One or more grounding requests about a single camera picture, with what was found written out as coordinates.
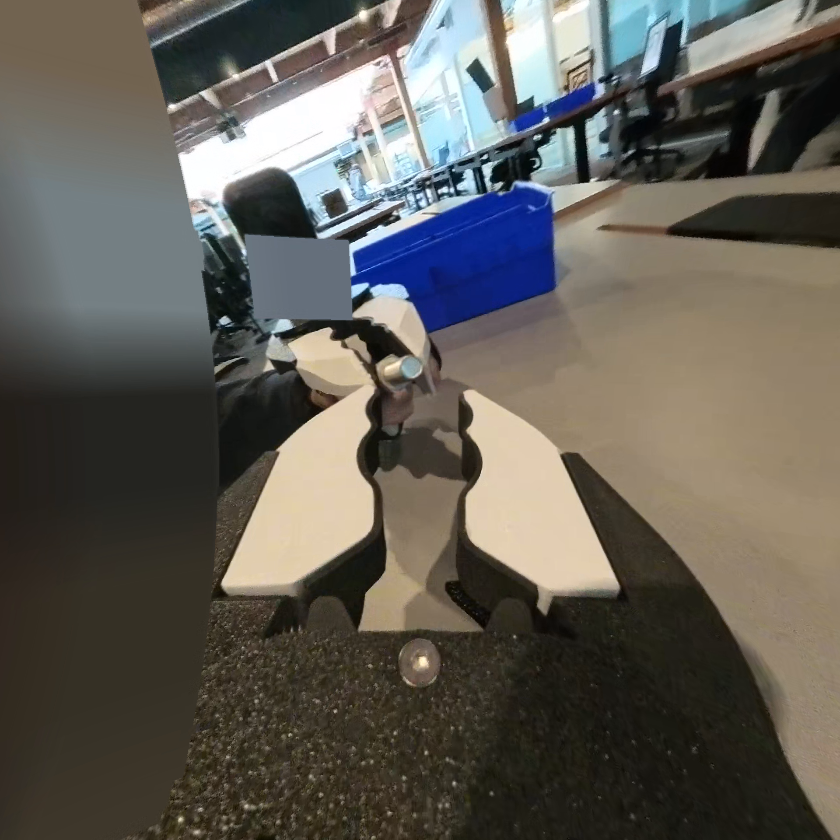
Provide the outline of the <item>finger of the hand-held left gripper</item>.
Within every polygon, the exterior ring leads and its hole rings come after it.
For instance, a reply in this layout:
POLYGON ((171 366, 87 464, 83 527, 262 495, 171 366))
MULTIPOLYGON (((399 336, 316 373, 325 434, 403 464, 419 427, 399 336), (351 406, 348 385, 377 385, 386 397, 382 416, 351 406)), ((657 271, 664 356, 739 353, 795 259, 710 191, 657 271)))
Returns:
POLYGON ((315 392, 343 399, 371 386, 387 393, 377 365, 394 350, 394 333, 383 324, 330 324, 289 339, 287 349, 315 392))
POLYGON ((370 328, 360 328, 359 335, 373 361, 391 356, 417 358, 423 370, 414 384, 425 394, 436 393, 442 357, 413 303, 399 297, 373 297, 358 308, 358 320, 371 323, 370 328))

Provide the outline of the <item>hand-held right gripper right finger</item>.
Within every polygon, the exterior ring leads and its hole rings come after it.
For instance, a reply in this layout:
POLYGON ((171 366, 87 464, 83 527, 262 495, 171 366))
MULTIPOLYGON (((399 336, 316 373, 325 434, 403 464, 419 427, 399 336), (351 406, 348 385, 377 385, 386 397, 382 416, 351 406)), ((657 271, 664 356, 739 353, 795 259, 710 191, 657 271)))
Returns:
POLYGON ((489 615, 516 599, 544 617, 566 600, 617 602, 622 586, 571 454, 474 389, 458 397, 458 434, 456 574, 467 602, 489 615))

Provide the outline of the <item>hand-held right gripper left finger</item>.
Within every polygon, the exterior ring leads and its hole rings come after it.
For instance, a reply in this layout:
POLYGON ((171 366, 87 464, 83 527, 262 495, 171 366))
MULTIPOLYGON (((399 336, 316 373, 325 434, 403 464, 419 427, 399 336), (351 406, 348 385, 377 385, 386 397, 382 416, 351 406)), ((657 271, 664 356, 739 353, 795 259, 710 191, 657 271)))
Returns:
POLYGON ((380 393, 361 387, 315 416, 277 451, 221 579, 228 597, 332 597, 361 623, 385 571, 379 466, 380 393))

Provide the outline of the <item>steel bolt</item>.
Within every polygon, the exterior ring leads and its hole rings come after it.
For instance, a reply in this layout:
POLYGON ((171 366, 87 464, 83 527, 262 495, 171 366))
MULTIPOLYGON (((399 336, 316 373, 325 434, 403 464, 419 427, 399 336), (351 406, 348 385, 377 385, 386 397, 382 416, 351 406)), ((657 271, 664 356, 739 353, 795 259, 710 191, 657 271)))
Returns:
POLYGON ((381 387, 390 392, 405 390, 424 374, 424 364, 415 355, 390 355, 375 366, 376 378, 381 387))

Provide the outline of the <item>person's left forearm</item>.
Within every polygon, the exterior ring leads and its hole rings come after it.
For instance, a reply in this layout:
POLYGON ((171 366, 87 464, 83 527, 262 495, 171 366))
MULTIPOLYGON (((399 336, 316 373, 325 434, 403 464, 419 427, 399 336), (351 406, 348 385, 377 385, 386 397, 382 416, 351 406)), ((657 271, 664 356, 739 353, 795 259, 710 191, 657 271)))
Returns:
POLYGON ((217 383, 216 405, 219 490, 319 413, 296 371, 217 383))

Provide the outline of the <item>person's left hand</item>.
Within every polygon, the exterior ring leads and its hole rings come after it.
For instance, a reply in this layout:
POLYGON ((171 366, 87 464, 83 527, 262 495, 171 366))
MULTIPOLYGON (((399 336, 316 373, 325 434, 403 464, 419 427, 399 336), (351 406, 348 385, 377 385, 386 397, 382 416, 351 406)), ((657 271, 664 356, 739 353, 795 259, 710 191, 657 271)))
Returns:
MULTIPOLYGON (((414 390, 404 389, 398 392, 379 391, 381 397, 382 432, 385 436, 398 436, 404 423, 412 415, 414 409, 414 390)), ((338 403, 343 398, 326 392, 311 389, 308 392, 310 404, 318 410, 325 410, 338 403)))

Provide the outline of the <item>blue plastic bin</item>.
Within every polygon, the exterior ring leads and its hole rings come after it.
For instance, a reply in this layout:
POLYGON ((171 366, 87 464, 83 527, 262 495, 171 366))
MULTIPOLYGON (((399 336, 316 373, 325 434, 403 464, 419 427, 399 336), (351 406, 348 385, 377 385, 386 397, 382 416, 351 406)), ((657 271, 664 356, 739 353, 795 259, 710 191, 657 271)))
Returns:
POLYGON ((530 130, 545 120, 552 120, 564 117, 567 114, 588 106, 597 93, 597 86, 594 83, 579 87, 560 98, 551 100, 538 107, 526 109, 522 114, 508 123, 511 133, 519 133, 530 130))
POLYGON ((354 284, 401 286, 433 333, 554 291, 553 192, 516 182, 352 254, 354 284))

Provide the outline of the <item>black office chair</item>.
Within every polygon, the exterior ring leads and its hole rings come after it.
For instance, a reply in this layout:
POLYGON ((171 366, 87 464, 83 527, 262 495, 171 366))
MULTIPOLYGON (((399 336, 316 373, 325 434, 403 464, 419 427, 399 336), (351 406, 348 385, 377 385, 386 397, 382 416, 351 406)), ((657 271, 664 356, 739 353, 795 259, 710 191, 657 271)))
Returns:
POLYGON ((222 201, 242 238, 318 237, 298 185, 279 168, 269 167, 226 184, 222 201))
POLYGON ((654 174, 660 177, 664 158, 670 157, 675 163, 686 160, 685 152, 680 149, 663 149, 663 128, 676 120, 679 105, 675 93, 658 93, 661 82, 655 75, 646 77, 637 85, 644 92, 646 113, 641 116, 625 116, 619 132, 620 154, 616 162, 616 173, 623 175, 626 167, 635 164, 637 170, 646 161, 654 166, 654 174))

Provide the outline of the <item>black mat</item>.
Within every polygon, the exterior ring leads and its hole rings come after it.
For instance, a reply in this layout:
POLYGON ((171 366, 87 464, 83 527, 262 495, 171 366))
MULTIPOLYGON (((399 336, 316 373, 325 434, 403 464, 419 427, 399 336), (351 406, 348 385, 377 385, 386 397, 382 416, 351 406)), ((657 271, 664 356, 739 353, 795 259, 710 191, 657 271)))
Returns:
POLYGON ((679 220, 667 234, 838 249, 839 193, 736 196, 679 220))

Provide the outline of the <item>computer monitor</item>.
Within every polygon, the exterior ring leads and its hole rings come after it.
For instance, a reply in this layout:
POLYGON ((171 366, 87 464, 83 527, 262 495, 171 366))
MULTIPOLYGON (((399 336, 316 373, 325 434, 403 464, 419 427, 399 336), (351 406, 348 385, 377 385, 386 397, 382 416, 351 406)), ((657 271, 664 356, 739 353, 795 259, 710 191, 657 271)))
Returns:
POLYGON ((669 22, 667 14, 657 18, 647 30, 642 65, 638 72, 639 80, 649 77, 673 77, 676 60, 680 49, 683 19, 669 22))

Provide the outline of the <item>wooden desk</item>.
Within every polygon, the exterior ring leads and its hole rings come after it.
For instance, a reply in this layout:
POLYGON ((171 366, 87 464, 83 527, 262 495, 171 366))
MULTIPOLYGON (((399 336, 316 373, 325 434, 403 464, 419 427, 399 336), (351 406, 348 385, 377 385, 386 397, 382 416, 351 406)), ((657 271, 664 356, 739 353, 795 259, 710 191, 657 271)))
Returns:
POLYGON ((838 16, 659 86, 689 92, 695 110, 725 105, 728 139, 689 180, 776 175, 794 170, 816 138, 838 123, 838 16))

